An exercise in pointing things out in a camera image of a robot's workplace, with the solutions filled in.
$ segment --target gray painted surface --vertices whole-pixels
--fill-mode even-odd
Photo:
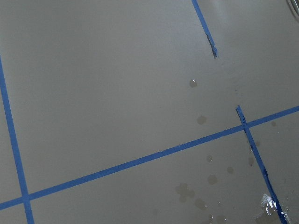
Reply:
[[[191,1],[1,2],[0,54],[30,193],[237,126],[237,105],[248,121],[299,105],[299,23],[286,1],[199,4],[215,60]],[[289,144],[297,144],[299,125],[292,125],[281,136],[286,142],[292,133]],[[274,129],[264,126],[254,131]],[[284,174],[270,163],[281,148],[271,149],[262,158],[283,195],[298,180],[285,191]],[[16,180],[9,153],[10,167],[1,170]],[[250,158],[238,133],[37,199],[36,223],[201,223],[210,214],[255,223],[269,193]],[[194,190],[190,198],[177,188],[185,203],[175,190],[181,183]],[[20,196],[17,182],[7,185]],[[0,190],[3,201],[10,193]]]
[[[26,216],[22,204],[0,211],[1,224],[24,224]]]

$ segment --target blue line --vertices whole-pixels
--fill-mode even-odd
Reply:
[[[12,207],[12,206],[15,206],[18,204],[22,204],[22,203],[23,203],[23,198],[21,198],[21,197],[7,201],[7,202],[3,202],[0,204],[0,210],[7,209],[9,207]]]
[[[299,106],[296,106],[296,107],[293,107],[293,108],[290,108],[290,109],[287,109],[287,110],[269,115],[269,116],[264,117],[264,118],[253,120],[253,121],[247,123],[247,125],[248,125],[248,127],[254,127],[254,126],[266,123],[268,121],[271,121],[271,120],[274,120],[274,119],[277,119],[277,118],[284,117],[286,115],[289,115],[289,114],[292,114],[292,113],[295,113],[295,112],[298,112],[298,111],[299,111]]]
[[[270,183],[270,180],[269,180],[269,177],[268,177],[268,173],[267,173],[266,167],[265,167],[264,164],[263,164],[262,158],[261,158],[261,156],[260,156],[260,154],[259,154],[259,152],[258,152],[258,149],[257,149],[257,147],[256,147],[256,144],[255,144],[255,142],[254,142],[254,140],[253,140],[253,137],[252,137],[251,132],[250,132],[250,130],[249,130],[249,126],[248,126],[248,124],[247,124],[247,122],[246,122],[246,119],[245,119],[245,117],[244,117],[244,114],[243,114],[243,112],[242,112],[242,109],[241,109],[240,106],[238,106],[238,107],[236,108],[236,110],[237,110],[237,113],[238,113],[238,115],[239,115],[239,117],[240,117],[240,121],[241,121],[242,126],[243,126],[243,129],[244,129],[244,131],[245,131],[245,133],[246,133],[247,139],[248,139],[248,141],[249,141],[249,143],[250,143],[251,149],[252,149],[253,154],[254,154],[254,156],[255,156],[255,158],[256,158],[256,161],[257,161],[257,163],[258,163],[258,166],[259,166],[260,169],[261,169],[263,178],[264,178],[264,180],[265,180],[265,182],[266,182],[266,185],[267,185],[267,187],[268,187],[268,190],[269,190],[269,192],[270,192],[270,194],[271,194],[272,200],[273,200],[273,202],[276,203],[276,211],[277,211],[277,213],[278,213],[278,216],[279,216],[279,218],[280,218],[280,221],[281,221],[282,224],[287,224],[287,220],[286,220],[285,215],[284,215],[284,213],[283,213],[283,211],[282,211],[282,209],[281,209],[281,206],[280,206],[280,204],[279,204],[279,200],[278,200],[278,198],[277,198],[277,196],[276,196],[276,194],[275,194],[275,192],[274,192],[274,189],[273,189],[273,187],[272,187],[272,185],[271,185],[271,183]]]
[[[191,148],[193,146],[197,146],[197,145],[206,143],[208,141],[212,141],[212,140],[224,137],[226,135],[230,135],[230,134],[239,132],[241,130],[243,130],[242,126],[233,127],[233,128],[227,129],[225,131],[206,136],[204,138],[200,138],[200,139],[197,139],[197,140],[194,140],[194,141],[191,141],[191,142],[179,145],[179,146],[175,146],[175,147],[166,149],[166,150],[161,151],[161,152],[157,152],[157,153],[154,153],[154,154],[151,154],[151,155],[147,155],[145,157],[142,157],[142,158],[130,161],[130,162],[126,162],[126,163],[123,163],[123,164],[115,166],[115,167],[111,167],[111,168],[102,170],[102,171],[94,173],[94,174],[90,174],[90,175],[87,175],[87,176],[80,177],[80,178],[75,179],[73,181],[65,182],[65,183],[56,185],[54,187],[47,188],[47,189],[35,192],[33,194],[30,194],[29,198],[30,198],[30,200],[34,200],[34,199],[37,199],[37,198],[40,198],[40,197],[43,197],[43,196],[46,196],[46,195],[50,195],[50,194],[56,193],[56,192],[61,191],[61,190],[65,190],[65,189],[68,189],[68,188],[71,188],[71,187],[74,187],[74,186],[77,186],[77,185],[80,185],[80,184],[83,184],[83,183],[86,183],[86,182],[104,177],[104,176],[107,176],[107,175],[110,175],[110,174],[113,174],[113,173],[117,173],[117,172],[119,172],[121,170],[124,170],[124,169],[128,169],[128,168],[143,164],[145,162],[149,162],[151,160],[155,160],[155,159],[158,159],[158,158],[161,158],[161,157],[164,157],[164,156],[167,156],[167,155],[170,155],[170,154],[173,154],[173,153]]]
[[[14,162],[17,169],[21,194],[24,202],[27,223],[34,224],[32,209],[28,197],[28,189],[27,189],[25,174],[24,174],[23,165],[21,161],[21,155],[18,147],[17,137],[14,129],[13,116],[11,114],[10,104],[8,100],[8,94],[7,94],[7,89],[6,89],[5,79],[4,79],[1,58],[0,58],[0,88],[1,88],[2,101],[3,101],[3,106],[4,106],[6,121],[7,121],[8,132],[10,136],[11,147],[14,154]]]
[[[207,27],[207,24],[206,24],[206,20],[201,12],[201,9],[197,3],[197,0],[192,0],[192,3],[193,3],[193,6],[195,8],[195,11],[197,13],[197,16],[201,22],[201,25],[206,33],[206,36],[207,36],[207,39],[209,40],[209,43],[211,45],[211,48],[212,48],[212,52],[213,52],[213,55],[214,57],[217,57],[217,48],[215,47],[215,43],[214,43],[214,40],[212,38],[212,35],[210,33],[210,30],[209,28]]]

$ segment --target grid line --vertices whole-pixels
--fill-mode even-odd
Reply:
[[[206,37],[207,37],[207,40],[209,41],[209,43],[211,45],[212,53],[213,53],[214,57],[217,57],[217,48],[215,47],[214,40],[213,40],[212,35],[210,33],[210,30],[209,30],[209,28],[208,28],[208,26],[206,24],[206,20],[204,18],[204,15],[201,12],[201,9],[200,9],[200,7],[198,5],[197,0],[192,0],[192,4],[193,4],[194,9],[196,11],[196,14],[197,14],[197,16],[199,18],[199,21],[200,21],[200,23],[202,25],[202,28],[204,29],[204,32],[205,32]]]
[[[11,109],[10,109],[10,104],[9,104],[9,99],[8,99],[8,94],[6,89],[6,83],[4,79],[1,58],[0,58],[0,88],[1,88],[4,112],[5,112],[5,117],[7,121],[9,137],[10,137],[10,143],[13,150],[14,162],[18,174],[19,185],[21,188],[22,202],[24,203],[24,208],[25,208],[26,219],[28,224],[34,224],[24,169],[21,160],[21,154],[19,151],[17,136],[14,129],[14,121],[13,121],[13,116],[11,114]]]
[[[272,187],[272,185],[270,183],[270,179],[269,179],[269,176],[268,176],[267,169],[266,169],[266,167],[265,167],[265,165],[263,163],[263,160],[262,160],[262,158],[261,158],[261,156],[260,156],[260,154],[258,152],[258,149],[256,147],[256,144],[254,142],[254,139],[252,137],[251,131],[250,131],[249,126],[248,126],[248,124],[246,122],[246,119],[245,119],[245,116],[243,114],[243,111],[242,111],[241,107],[238,106],[236,108],[236,111],[237,111],[237,113],[238,113],[238,115],[240,117],[240,121],[242,123],[244,132],[245,132],[245,134],[247,136],[248,142],[249,142],[250,147],[252,149],[252,152],[253,152],[253,154],[254,154],[254,156],[256,158],[258,166],[259,166],[259,168],[260,168],[260,170],[262,172],[263,178],[264,178],[264,180],[266,182],[266,185],[267,185],[267,188],[268,188],[268,190],[270,192],[272,200],[275,203],[275,207],[276,207],[276,211],[277,211],[277,214],[279,216],[279,219],[280,219],[280,221],[281,221],[282,224],[287,224],[288,222],[287,222],[287,220],[285,218],[285,215],[284,215],[284,213],[283,213],[283,211],[281,209],[281,206],[280,206],[279,200],[278,200],[278,198],[277,198],[277,196],[275,194],[275,191],[274,191],[274,189],[273,189],[273,187]]]

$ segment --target water droplet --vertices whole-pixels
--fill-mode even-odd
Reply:
[[[197,208],[201,210],[206,210],[207,208],[206,203],[201,198],[196,199],[194,204]]]
[[[196,87],[197,86],[197,82],[194,80],[194,79],[191,79],[190,81],[190,86],[193,88],[193,87]]]
[[[226,218],[225,218],[225,216],[217,216],[216,221],[217,221],[217,224],[225,224]]]
[[[197,118],[197,123],[199,123],[200,125],[203,125],[206,122],[206,117],[205,116],[200,116]]]
[[[234,173],[234,169],[232,167],[228,167],[228,173],[233,174]]]
[[[207,181],[211,185],[214,185],[218,182],[217,177],[215,175],[209,175],[209,177],[207,178]]]
[[[206,160],[207,160],[208,162],[212,162],[212,161],[213,161],[213,157],[212,157],[211,155],[208,155],[208,156],[206,157]]]
[[[248,164],[253,167],[253,164],[254,164],[254,158],[253,157],[249,157],[248,158]]]

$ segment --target epoxy floor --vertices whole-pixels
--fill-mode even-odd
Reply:
[[[299,105],[287,1],[2,0],[0,54],[32,194]],[[299,223],[299,112],[252,127]],[[0,204],[21,197],[3,104]],[[276,224],[243,131],[31,200],[36,224]],[[27,223],[24,206],[0,210]]]

